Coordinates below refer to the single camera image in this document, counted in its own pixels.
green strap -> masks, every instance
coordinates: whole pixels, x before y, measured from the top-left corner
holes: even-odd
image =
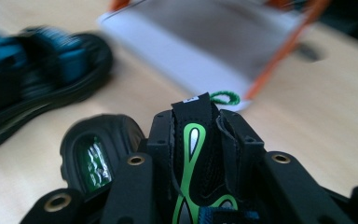
[[[219,96],[227,96],[228,101],[222,100]],[[211,93],[211,101],[217,105],[238,105],[241,101],[240,96],[233,91],[217,91]]]

wooden table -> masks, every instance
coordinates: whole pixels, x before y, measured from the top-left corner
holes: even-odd
[[[108,0],[0,0],[0,29],[30,25],[97,30]],[[241,114],[267,150],[295,156],[328,189],[350,196],[358,186],[358,43],[320,24],[304,37],[323,59],[293,53]],[[115,46],[112,79],[87,101],[33,119],[0,146],[0,223],[19,223],[46,193],[66,188],[60,143],[71,125],[101,113],[126,114],[148,135],[155,114],[191,97],[126,49]]]

velcro strap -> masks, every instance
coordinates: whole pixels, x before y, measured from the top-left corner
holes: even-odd
[[[61,85],[70,84],[88,72],[86,50],[82,49],[82,41],[79,37],[48,26],[27,28],[23,30],[21,36],[31,37],[45,46],[46,51],[57,55],[60,73],[55,74],[55,78],[61,82]]]

green accent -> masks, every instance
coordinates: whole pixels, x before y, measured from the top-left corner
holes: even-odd
[[[97,136],[83,136],[78,140],[76,156],[87,192],[93,192],[112,181],[113,177],[106,162],[107,157]]]
[[[224,101],[222,99],[217,98],[217,96],[228,96],[229,101]],[[238,105],[241,101],[240,96],[233,91],[217,91],[211,93],[210,99],[217,105]]]
[[[191,133],[194,130],[197,130],[199,135],[197,139],[197,144],[194,146],[194,148],[191,148]],[[185,161],[184,161],[184,171],[183,171],[183,176],[180,186],[183,195],[179,195],[176,201],[176,206],[175,206],[175,210],[173,211],[173,217],[172,217],[173,224],[178,223],[180,212],[184,204],[184,199],[186,199],[187,201],[189,213],[191,215],[193,224],[197,224],[199,222],[198,217],[199,217],[200,207],[197,204],[195,204],[190,198],[190,182],[194,172],[194,168],[197,163],[197,159],[199,158],[200,152],[202,150],[202,146],[205,142],[205,137],[206,137],[205,129],[197,123],[189,123],[184,128]],[[233,205],[233,208],[236,210],[238,209],[237,202],[235,201],[234,197],[231,195],[223,195],[210,206],[218,207],[224,201],[230,201]]]

black sandal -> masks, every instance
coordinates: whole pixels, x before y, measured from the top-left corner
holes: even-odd
[[[95,34],[33,27],[0,35],[0,145],[34,117],[90,97],[109,78],[113,62]]]

